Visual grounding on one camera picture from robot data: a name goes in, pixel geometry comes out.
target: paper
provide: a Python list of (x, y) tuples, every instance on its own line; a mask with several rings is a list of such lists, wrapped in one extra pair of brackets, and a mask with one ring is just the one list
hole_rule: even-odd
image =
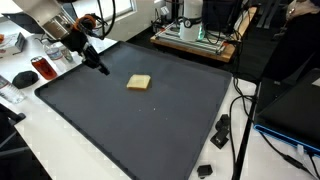
[(316, 80), (314, 83), (312, 83), (313, 85), (319, 86), (320, 87), (320, 78), (318, 80)]

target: black mouse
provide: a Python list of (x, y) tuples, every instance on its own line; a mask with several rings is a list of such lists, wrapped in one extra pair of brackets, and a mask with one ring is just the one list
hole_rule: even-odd
[(14, 77), (12, 84), (18, 89), (23, 89), (39, 80), (38, 74), (33, 71), (21, 72)]

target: black mat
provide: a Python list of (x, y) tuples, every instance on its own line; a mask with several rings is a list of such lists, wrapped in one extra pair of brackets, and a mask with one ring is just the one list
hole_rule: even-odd
[[(36, 95), (131, 178), (188, 179), (231, 74), (124, 42), (101, 59), (109, 76), (80, 65)], [(134, 73), (149, 74), (152, 86), (126, 89)]]

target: red can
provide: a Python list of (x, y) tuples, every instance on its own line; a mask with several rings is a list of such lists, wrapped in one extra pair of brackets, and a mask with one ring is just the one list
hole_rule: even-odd
[(31, 63), (46, 80), (51, 80), (57, 77), (57, 72), (50, 66), (45, 58), (41, 56), (32, 58)]

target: green light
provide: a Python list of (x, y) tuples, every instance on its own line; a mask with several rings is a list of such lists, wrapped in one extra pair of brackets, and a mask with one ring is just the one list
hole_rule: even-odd
[(198, 35), (198, 41), (202, 41), (204, 38), (204, 31), (202, 28), (202, 25), (200, 26), (199, 35)]

